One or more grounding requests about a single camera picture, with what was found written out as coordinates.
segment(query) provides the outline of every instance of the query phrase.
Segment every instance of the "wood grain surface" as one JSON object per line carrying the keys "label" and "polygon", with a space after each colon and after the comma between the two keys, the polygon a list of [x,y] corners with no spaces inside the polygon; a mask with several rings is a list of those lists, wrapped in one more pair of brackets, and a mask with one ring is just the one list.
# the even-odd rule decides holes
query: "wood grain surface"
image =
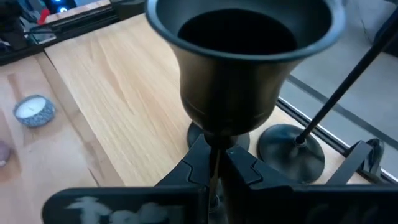
{"label": "wood grain surface", "polygon": [[[186,154],[190,119],[179,95],[177,61],[144,15],[46,49],[104,153],[128,186],[154,185]],[[275,108],[251,132],[255,154],[259,135],[273,124],[298,122]],[[343,156],[320,139],[324,183]],[[367,183],[355,174],[350,183]]]}
{"label": "wood grain surface", "polygon": [[[51,70],[55,71],[44,54],[0,67],[0,141],[13,148],[10,161],[0,167],[0,223],[41,223],[42,205],[52,194],[97,185],[85,155],[90,142],[75,131],[55,97],[45,77]],[[12,110],[33,94],[53,101],[56,116],[48,125],[30,129]]]}

